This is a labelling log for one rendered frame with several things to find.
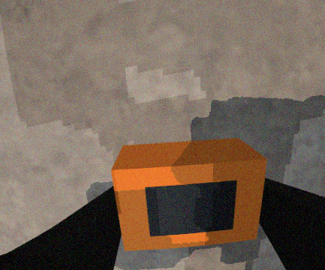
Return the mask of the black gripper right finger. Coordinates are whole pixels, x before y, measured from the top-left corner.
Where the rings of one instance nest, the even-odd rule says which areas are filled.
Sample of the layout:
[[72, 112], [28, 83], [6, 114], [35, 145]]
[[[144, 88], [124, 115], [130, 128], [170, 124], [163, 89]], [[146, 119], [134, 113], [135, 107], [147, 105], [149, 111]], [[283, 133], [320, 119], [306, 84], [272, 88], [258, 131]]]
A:
[[285, 270], [325, 270], [325, 197], [265, 178], [259, 224]]

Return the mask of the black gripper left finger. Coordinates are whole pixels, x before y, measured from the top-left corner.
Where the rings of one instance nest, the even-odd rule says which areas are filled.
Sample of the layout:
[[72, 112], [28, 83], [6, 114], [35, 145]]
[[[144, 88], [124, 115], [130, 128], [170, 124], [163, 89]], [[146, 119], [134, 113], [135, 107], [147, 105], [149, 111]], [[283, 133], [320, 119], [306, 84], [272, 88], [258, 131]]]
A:
[[121, 240], [114, 186], [0, 256], [0, 270], [114, 270]]

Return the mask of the orange block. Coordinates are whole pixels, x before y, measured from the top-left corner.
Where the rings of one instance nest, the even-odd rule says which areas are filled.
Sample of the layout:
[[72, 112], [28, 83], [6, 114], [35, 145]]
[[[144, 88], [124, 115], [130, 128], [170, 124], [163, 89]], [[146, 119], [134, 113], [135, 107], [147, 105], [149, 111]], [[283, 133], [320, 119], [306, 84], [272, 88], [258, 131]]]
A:
[[123, 146], [111, 176], [125, 251], [255, 240], [266, 165], [240, 138]]

